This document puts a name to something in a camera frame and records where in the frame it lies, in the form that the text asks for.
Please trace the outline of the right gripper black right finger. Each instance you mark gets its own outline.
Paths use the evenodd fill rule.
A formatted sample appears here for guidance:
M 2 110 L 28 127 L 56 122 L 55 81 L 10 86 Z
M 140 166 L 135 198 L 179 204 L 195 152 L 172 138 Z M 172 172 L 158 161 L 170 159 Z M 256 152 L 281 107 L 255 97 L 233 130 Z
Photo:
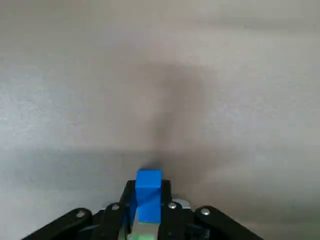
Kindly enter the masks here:
M 183 208 L 173 200 L 171 182 L 161 186 L 160 240 L 261 240 L 219 209 L 204 205 L 196 210 Z

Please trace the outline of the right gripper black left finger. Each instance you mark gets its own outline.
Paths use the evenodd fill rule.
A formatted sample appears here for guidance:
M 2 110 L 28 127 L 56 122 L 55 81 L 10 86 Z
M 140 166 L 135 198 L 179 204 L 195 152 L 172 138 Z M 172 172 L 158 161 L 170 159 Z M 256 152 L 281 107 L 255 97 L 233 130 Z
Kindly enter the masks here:
M 117 240 L 132 230 L 130 207 L 136 208 L 135 181 L 127 181 L 120 200 L 93 214 L 75 208 L 24 237 L 25 240 Z

